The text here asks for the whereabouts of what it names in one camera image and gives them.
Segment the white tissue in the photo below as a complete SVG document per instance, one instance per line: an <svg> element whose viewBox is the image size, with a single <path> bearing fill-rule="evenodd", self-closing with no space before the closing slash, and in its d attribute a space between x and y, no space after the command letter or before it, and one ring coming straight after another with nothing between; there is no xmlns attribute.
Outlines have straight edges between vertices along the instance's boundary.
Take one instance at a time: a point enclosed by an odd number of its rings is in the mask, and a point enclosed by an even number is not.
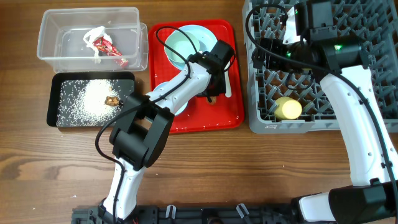
<svg viewBox="0 0 398 224"><path fill-rule="evenodd" d="M88 31L83 37L83 41L86 43L86 46L95 52L93 59L95 64L101 63L101 59L99 56L99 50L94 46L94 41L100 39L101 37L104 37L104 39L111 44L113 43L112 38L105 32L104 26L99 26Z"/></svg>

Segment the red snack wrapper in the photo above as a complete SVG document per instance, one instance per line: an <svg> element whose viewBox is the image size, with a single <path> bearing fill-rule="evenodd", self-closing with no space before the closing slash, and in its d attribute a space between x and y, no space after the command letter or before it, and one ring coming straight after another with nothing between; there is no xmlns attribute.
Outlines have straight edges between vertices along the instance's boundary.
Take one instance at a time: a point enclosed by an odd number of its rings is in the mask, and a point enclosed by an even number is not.
<svg viewBox="0 0 398 224"><path fill-rule="evenodd" d="M93 45L102 53L105 53L107 56L122 56L121 52L108 40L104 37L100 37L99 39L93 42ZM122 68L125 68L129 61L125 58L115 59L115 62Z"/></svg>

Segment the yellow plastic cup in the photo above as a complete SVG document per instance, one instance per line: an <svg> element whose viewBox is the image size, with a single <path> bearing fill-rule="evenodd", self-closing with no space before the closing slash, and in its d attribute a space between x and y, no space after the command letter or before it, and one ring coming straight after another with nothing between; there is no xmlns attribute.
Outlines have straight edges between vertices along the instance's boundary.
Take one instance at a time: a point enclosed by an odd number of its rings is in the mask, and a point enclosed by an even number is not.
<svg viewBox="0 0 398 224"><path fill-rule="evenodd" d="M275 101L277 108L274 116L280 120L297 119L302 115L302 105L295 99L283 96Z"/></svg>

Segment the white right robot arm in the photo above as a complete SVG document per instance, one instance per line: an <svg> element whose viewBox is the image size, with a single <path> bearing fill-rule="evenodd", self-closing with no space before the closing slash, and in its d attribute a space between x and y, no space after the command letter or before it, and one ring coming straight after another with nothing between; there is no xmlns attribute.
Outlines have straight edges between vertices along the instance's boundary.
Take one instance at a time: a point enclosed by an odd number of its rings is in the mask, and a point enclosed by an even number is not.
<svg viewBox="0 0 398 224"><path fill-rule="evenodd" d="M355 36L285 45L255 41L255 57L272 70L309 70L338 120L348 153L347 187L295 199L303 223L367 223L397 216L397 152L371 83L368 56Z"/></svg>

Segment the light blue bowl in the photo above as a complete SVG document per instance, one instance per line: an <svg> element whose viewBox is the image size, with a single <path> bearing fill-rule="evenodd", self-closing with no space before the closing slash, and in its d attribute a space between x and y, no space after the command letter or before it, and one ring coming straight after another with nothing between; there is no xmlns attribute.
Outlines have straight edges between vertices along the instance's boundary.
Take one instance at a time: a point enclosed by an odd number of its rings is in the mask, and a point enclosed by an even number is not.
<svg viewBox="0 0 398 224"><path fill-rule="evenodd" d="M154 91L163 88L163 86L165 86L166 84L167 84L167 82L163 82L163 83L157 85L157 86L154 88ZM185 103L185 104L175 113L175 116L178 116L178 115L180 115L181 113L183 113L183 111L187 108L187 105L188 105L188 103Z"/></svg>

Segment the light blue plate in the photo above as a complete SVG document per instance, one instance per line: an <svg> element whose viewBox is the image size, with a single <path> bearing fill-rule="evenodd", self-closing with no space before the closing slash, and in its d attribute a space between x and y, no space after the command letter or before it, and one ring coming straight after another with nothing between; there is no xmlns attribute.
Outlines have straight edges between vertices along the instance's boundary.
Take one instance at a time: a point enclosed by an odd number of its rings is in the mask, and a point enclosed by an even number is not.
<svg viewBox="0 0 398 224"><path fill-rule="evenodd" d="M212 31L210 31L206 27L199 26L199 25L186 25L186 26L179 27L179 29L181 31L194 30L195 32L197 32L199 34L199 37L202 39L202 42L206 48L203 52L211 51L212 48L217 43L216 36L212 33Z"/></svg>

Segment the pile of white rice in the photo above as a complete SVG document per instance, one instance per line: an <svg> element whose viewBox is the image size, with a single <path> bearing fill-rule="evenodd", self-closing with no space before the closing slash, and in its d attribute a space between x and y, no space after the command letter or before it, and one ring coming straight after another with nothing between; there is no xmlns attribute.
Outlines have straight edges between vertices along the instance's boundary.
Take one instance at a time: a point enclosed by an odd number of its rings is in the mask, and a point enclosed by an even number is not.
<svg viewBox="0 0 398 224"><path fill-rule="evenodd" d="M104 125L121 112L122 103L134 91L134 85L131 79L61 82L55 125L59 128ZM117 96L120 105L105 105L107 96Z"/></svg>

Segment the orange carrot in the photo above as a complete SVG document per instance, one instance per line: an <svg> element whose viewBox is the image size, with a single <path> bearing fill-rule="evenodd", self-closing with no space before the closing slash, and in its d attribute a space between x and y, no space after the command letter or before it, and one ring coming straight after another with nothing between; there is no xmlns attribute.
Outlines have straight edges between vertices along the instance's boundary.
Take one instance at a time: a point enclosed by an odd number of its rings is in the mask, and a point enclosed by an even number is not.
<svg viewBox="0 0 398 224"><path fill-rule="evenodd" d="M206 101L209 105L214 105L216 103L216 97L215 96L209 96L206 98Z"/></svg>

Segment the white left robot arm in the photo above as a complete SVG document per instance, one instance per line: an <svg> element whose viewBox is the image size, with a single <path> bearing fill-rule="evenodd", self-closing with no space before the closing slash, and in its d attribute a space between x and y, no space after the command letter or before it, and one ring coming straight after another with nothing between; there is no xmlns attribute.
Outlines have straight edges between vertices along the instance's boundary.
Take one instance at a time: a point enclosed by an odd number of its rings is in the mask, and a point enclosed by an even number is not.
<svg viewBox="0 0 398 224"><path fill-rule="evenodd" d="M99 131L99 139L112 126L109 141L116 164L109 195L99 206L106 223L124 223L137 205L137 191L147 168L164 150L175 113L192 98L225 93L225 72L234 53L197 52L184 60L184 69L162 88L145 95L132 93L121 112Z"/></svg>

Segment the brown food scrap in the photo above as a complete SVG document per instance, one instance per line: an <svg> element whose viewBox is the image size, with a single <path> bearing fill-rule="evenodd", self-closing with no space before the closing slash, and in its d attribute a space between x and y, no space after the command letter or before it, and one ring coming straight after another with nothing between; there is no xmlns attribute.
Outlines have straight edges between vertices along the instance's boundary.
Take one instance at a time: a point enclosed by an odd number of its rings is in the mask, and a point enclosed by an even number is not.
<svg viewBox="0 0 398 224"><path fill-rule="evenodd" d="M120 100L117 96L107 96L104 103L108 106L119 106Z"/></svg>

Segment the mint green bowl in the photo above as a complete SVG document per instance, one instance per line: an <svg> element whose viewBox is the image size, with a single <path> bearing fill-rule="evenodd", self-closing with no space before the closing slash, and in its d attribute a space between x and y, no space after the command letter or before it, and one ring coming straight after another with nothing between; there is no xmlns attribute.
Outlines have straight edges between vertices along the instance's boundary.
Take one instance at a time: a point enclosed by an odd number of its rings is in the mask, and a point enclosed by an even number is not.
<svg viewBox="0 0 398 224"><path fill-rule="evenodd" d="M196 51L194 50L194 47L196 48L197 52L203 52L206 49L197 32L194 30L183 30L183 32L188 35L193 44L184 34L177 30L167 37L165 43L171 49L179 53L184 59L187 59L191 54L195 54ZM181 70L185 66L185 62L176 53L167 47L164 47L164 50L168 60L174 67Z"/></svg>

